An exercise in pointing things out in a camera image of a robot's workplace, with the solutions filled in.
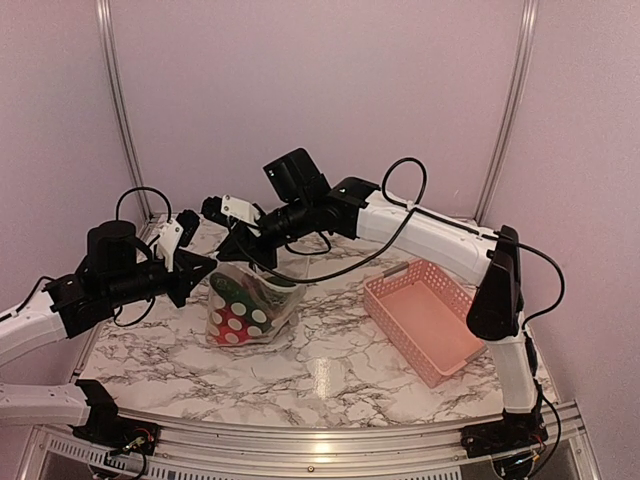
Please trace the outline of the clear zip top bag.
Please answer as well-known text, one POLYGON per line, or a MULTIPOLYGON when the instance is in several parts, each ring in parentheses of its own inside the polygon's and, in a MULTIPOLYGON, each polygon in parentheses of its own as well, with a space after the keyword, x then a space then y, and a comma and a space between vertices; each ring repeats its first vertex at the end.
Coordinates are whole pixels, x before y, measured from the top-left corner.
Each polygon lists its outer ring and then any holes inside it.
POLYGON ((219 265, 208 279, 206 341, 217 347, 271 342, 297 317, 305 287, 241 265, 219 265))

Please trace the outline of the pink plastic basket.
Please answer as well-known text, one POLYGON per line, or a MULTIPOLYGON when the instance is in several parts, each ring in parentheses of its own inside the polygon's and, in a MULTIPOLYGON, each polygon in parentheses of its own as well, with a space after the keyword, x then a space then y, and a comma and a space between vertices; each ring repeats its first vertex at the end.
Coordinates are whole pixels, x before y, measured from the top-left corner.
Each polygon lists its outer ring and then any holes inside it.
POLYGON ((430 388, 486 351, 466 325, 471 302, 459 283, 423 259, 364 282, 365 311, 430 388))

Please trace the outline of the dark green cucumber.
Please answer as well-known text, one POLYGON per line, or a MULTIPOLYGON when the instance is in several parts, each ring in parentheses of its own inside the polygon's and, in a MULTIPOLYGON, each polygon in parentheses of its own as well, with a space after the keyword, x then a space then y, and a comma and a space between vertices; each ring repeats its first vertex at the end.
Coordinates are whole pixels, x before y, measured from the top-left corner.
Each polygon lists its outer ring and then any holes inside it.
POLYGON ((271 319, 266 311, 258 305, 257 301, 251 296, 244 285, 220 272, 213 273, 210 276, 209 285, 210 311, 233 303, 241 303, 247 308, 247 315, 261 328, 263 332, 261 337, 264 337, 272 330, 271 319))

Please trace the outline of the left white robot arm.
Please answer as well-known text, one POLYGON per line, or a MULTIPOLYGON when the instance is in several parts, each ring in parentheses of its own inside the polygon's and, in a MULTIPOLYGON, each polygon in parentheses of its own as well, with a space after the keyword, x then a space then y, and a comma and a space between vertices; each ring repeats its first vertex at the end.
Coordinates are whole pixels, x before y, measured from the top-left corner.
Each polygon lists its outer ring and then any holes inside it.
MULTIPOLYGON (((214 259, 181 248, 182 226, 165 223, 155 246, 136 235, 129 221, 111 220, 87 234, 78 269, 38 287, 1 316, 1 362, 42 346, 75 338, 139 301, 165 295, 178 308, 216 267, 214 259)), ((106 445, 125 438, 126 423, 96 381, 1 387, 4 425, 86 425, 106 445)))

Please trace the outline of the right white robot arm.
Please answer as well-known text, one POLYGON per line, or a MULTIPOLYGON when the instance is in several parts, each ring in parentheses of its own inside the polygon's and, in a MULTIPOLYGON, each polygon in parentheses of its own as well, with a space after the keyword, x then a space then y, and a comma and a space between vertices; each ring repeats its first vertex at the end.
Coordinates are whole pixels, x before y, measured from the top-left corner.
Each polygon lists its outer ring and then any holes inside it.
POLYGON ((365 283, 368 314, 430 387, 487 350, 502 391, 504 418, 496 425, 496 440, 515 448, 533 433, 542 390, 524 327, 520 245, 513 229, 494 233, 471 226, 357 177, 330 185, 301 148, 264 171, 279 208, 264 212, 228 195, 203 204, 204 215, 228 231, 219 260, 274 273, 278 250, 311 233, 408 253, 407 264, 365 283))

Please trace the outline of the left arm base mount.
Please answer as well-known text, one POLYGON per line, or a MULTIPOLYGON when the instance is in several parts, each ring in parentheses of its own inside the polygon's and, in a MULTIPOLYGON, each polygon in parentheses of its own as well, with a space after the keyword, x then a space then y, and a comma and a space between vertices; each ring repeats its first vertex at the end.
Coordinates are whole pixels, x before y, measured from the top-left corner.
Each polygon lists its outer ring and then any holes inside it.
POLYGON ((115 400, 97 380, 80 379, 75 385, 82 390, 89 407, 88 419, 72 427, 75 437, 118 453, 124 453, 126 445, 141 437, 144 440, 141 451, 145 455, 154 453, 160 432, 158 424, 121 416, 115 400))

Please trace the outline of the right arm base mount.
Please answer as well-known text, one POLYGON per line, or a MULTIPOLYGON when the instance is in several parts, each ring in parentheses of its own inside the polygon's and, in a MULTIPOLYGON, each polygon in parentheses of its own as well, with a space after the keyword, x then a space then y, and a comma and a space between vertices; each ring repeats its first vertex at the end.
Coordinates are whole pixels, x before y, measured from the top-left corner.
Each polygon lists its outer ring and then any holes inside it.
POLYGON ((494 455, 526 448, 548 439, 541 410, 529 413, 510 413, 504 410, 501 418, 461 430, 461 446, 469 458, 494 455))

